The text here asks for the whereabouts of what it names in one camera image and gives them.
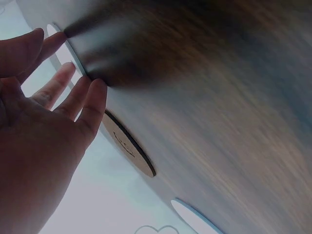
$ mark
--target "finger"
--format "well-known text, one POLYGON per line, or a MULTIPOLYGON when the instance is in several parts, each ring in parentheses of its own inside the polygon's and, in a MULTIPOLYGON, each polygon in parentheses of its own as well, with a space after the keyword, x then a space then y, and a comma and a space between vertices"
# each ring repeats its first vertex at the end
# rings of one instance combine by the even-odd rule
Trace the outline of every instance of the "finger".
POLYGON ((28 69, 17 76, 19 82, 23 84, 24 81, 40 66, 40 64, 42 64, 43 61, 53 55, 64 44, 66 39, 66 35, 62 32, 55 33, 54 35, 45 39, 37 59, 28 69))
POLYGON ((59 96, 63 93, 75 73, 75 70, 76 68, 73 63, 65 63, 56 72, 52 79, 32 95, 31 98, 44 108, 50 110, 59 96))
POLYGON ((4 117, 2 124, 13 124, 19 117, 21 107, 19 101, 24 98, 20 83, 15 77, 1 79, 0 108, 4 117))
POLYGON ((85 144, 89 146, 94 140, 103 119, 106 107, 107 86, 100 80, 94 80, 89 88, 85 104, 76 125, 85 136, 85 144))
POLYGON ((0 40, 0 78, 17 76, 38 57, 43 42, 41 28, 23 36, 0 40))
POLYGON ((83 107, 84 100, 87 96, 91 81, 88 77, 81 77, 68 97, 54 110, 54 112, 62 114, 75 120, 79 111, 83 107))

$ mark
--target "palm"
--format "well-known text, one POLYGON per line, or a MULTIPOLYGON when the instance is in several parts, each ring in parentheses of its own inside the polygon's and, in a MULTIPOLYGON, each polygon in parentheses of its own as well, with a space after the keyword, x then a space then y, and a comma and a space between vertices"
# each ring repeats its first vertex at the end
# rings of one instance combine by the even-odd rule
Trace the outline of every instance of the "palm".
POLYGON ((8 233, 40 230, 64 195, 105 111, 106 85, 87 77, 51 111, 75 72, 72 63, 64 64, 33 96, 24 96, 20 85, 64 42, 64 34, 56 34, 42 43, 42 33, 0 41, 0 228, 8 233))

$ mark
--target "wooden table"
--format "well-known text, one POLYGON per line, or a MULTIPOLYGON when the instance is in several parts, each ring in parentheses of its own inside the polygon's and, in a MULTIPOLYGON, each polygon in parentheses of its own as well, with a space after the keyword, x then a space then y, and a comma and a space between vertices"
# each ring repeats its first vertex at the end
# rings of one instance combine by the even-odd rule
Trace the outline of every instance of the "wooden table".
POLYGON ((312 233, 312 2, 18 0, 55 22, 155 165, 226 234, 312 233))

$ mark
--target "cork coaster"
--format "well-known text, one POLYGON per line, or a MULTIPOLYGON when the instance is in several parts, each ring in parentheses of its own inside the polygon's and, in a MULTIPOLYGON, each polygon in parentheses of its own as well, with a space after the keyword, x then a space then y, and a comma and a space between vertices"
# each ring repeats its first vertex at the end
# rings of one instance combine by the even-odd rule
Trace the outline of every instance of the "cork coaster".
POLYGON ((103 117, 105 128, 127 158, 149 177, 156 176, 156 171, 138 143, 123 125, 107 110, 103 117))

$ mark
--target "hand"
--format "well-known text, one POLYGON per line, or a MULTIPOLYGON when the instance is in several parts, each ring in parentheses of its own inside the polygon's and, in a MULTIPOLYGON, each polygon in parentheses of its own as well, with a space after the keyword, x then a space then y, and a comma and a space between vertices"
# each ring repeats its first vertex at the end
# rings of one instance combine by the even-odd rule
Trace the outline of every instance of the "hand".
POLYGON ((21 84, 66 40, 43 41, 37 29, 0 41, 0 230, 37 233, 61 201, 85 150, 97 134, 107 87, 82 77, 51 111, 75 67, 64 64, 32 97, 21 84))

